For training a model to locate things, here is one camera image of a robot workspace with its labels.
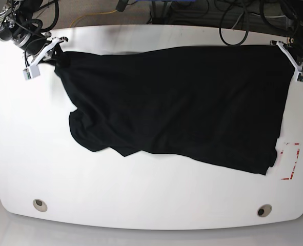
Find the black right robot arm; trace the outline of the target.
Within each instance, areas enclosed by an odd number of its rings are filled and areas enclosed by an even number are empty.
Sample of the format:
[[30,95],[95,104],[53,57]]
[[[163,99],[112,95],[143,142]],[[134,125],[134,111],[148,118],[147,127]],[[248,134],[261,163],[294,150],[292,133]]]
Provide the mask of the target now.
[[68,62],[60,44],[67,42],[66,37],[51,38],[51,30],[59,19],[59,3],[54,4],[55,15],[50,26],[44,27],[42,20],[34,18],[41,9],[42,1],[7,1],[0,12],[0,40],[13,41],[24,51],[25,64],[33,66],[48,63],[64,66]]

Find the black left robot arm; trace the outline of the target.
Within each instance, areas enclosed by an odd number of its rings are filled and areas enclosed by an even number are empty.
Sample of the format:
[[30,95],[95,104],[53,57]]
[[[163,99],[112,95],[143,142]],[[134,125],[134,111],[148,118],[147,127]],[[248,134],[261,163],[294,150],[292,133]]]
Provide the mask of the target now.
[[277,42],[276,45],[291,61],[297,74],[303,76],[303,1],[279,1],[279,5],[285,17],[291,21],[286,30],[272,25],[267,20],[265,1],[259,2],[259,15],[268,27],[288,38],[286,44]]

